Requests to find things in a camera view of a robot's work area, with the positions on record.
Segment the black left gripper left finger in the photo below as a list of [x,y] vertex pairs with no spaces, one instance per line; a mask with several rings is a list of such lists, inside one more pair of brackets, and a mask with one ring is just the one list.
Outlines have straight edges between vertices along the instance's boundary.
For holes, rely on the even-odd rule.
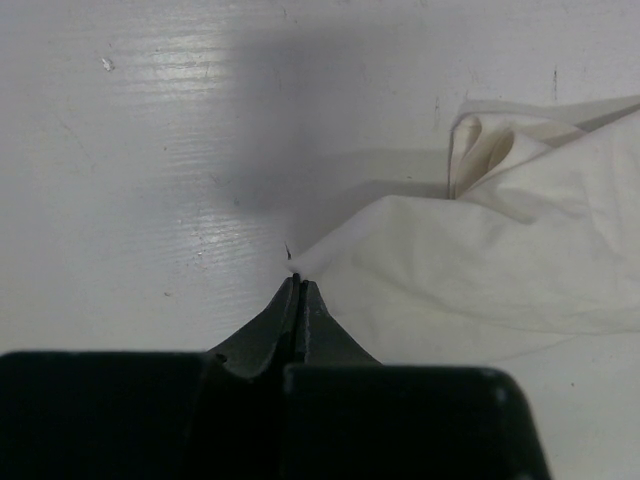
[[256,317],[208,354],[227,372],[255,380],[289,359],[300,302],[300,277],[284,280],[268,305]]

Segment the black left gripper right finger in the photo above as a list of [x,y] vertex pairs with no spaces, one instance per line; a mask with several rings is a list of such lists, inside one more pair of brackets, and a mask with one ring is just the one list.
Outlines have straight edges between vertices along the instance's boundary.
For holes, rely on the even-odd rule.
[[301,283],[294,361],[319,366],[380,365],[329,314],[312,281]]

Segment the white t shirt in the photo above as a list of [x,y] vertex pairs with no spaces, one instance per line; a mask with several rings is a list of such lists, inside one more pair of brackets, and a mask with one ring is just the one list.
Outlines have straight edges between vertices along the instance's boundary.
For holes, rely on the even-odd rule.
[[639,115],[474,112],[444,199],[386,196],[294,258],[339,315],[421,309],[513,330],[639,327]]

